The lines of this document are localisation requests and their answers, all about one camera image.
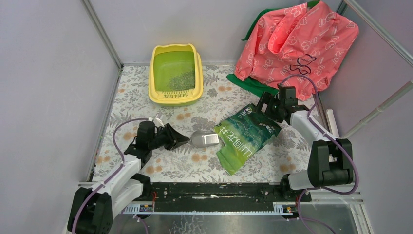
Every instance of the yellow plastic tray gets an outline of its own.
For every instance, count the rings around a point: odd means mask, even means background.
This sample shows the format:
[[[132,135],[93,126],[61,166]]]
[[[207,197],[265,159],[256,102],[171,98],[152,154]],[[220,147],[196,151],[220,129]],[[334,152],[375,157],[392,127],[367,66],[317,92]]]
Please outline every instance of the yellow plastic tray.
[[[174,56],[170,56],[174,54],[168,54],[167,57],[163,55],[163,58],[166,59],[155,59],[157,55],[168,52],[183,52],[181,54],[185,54],[185,56],[177,56],[174,58]],[[191,58],[191,56],[188,58],[190,54],[185,52],[192,52],[193,58]],[[195,85],[193,88],[186,90],[177,90],[177,88],[175,88],[173,91],[165,89],[165,82],[170,82],[168,78],[166,78],[168,75],[167,69],[170,69],[171,72],[179,73],[181,69],[185,69],[180,67],[182,64],[185,64],[188,68],[188,64],[192,63],[195,73]],[[149,98],[153,102],[166,106],[191,105],[202,95],[203,85],[201,57],[192,44],[159,45],[154,48],[150,60],[149,73]]]

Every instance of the green plastic bag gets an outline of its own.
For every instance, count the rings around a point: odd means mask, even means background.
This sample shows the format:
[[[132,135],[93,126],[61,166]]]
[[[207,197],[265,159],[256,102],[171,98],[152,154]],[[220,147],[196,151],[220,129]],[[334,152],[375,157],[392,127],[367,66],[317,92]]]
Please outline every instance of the green plastic bag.
[[[233,175],[258,150],[277,136],[281,127],[262,112],[254,112],[249,104],[236,114],[221,121],[214,130],[225,143],[217,152],[222,167]]]

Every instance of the green fabric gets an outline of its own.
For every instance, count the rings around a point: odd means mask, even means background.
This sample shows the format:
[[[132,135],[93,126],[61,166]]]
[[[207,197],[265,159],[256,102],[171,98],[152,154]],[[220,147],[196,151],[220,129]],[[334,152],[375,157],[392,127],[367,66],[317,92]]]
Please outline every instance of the green fabric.
[[[217,156],[230,175],[281,131],[276,122],[261,111],[254,112],[255,109],[254,104],[249,104],[214,127],[225,143]]]
[[[242,81],[238,79],[234,74],[229,74],[226,76],[226,78],[228,78],[228,80],[231,81],[232,83],[240,86],[241,88],[245,90],[252,92],[253,94],[259,97],[261,97],[264,91],[267,91],[274,95],[278,93],[278,89],[267,86],[265,84],[261,84],[259,81],[251,77],[248,77],[247,79]]]
[[[319,2],[320,2],[319,0],[317,0],[317,1],[309,1],[309,2],[307,3],[307,7],[310,7],[310,8],[311,8],[311,7],[314,7],[314,6],[317,5]],[[251,27],[249,28],[249,30],[248,30],[245,38],[242,39],[242,40],[248,40],[249,36],[251,35],[252,31],[253,31],[254,28],[255,28],[255,25],[258,23],[258,20],[260,20],[261,16],[263,16],[265,13],[268,13],[268,12],[270,12],[270,11],[275,11],[275,10],[280,10],[280,8],[267,8],[267,9],[261,11],[261,12],[258,14],[258,16],[255,18],[255,20],[254,20],[254,22],[252,23]]]

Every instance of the table surface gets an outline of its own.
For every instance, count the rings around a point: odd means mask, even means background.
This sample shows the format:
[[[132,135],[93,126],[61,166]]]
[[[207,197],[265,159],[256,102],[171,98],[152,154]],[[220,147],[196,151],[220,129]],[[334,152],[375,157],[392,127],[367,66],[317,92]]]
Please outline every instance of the table surface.
[[[162,107],[148,96],[149,67],[124,67],[97,153],[93,181],[100,181],[121,160],[113,145],[112,134],[122,122],[162,113],[164,123],[190,137],[196,130],[212,130],[214,125],[247,104],[258,103],[258,96],[226,79],[226,75],[233,71],[232,65],[203,66],[204,92],[199,101],[190,106]],[[300,104],[311,107],[314,100],[310,98]],[[316,110],[312,114],[319,119]],[[132,122],[117,132],[116,142],[122,151],[132,142],[138,125],[139,122]],[[153,182],[279,182],[286,173],[305,170],[310,154],[307,142],[297,130],[285,122],[280,126],[279,135],[232,176],[221,167],[216,156],[221,145],[197,149],[191,143],[173,151],[153,150],[152,158],[140,173],[150,176]]]

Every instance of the gray floor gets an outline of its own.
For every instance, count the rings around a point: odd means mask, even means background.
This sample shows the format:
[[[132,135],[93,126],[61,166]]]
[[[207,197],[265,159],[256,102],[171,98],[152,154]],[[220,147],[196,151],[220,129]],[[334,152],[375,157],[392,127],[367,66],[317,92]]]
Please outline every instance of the gray floor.
[[[304,217],[325,222],[337,234],[357,234],[351,211],[345,205],[303,205]],[[301,221],[286,222],[277,215],[151,215],[145,222],[150,234],[309,234]],[[307,222],[317,234],[332,232]],[[132,215],[118,215],[110,234],[145,234]]]

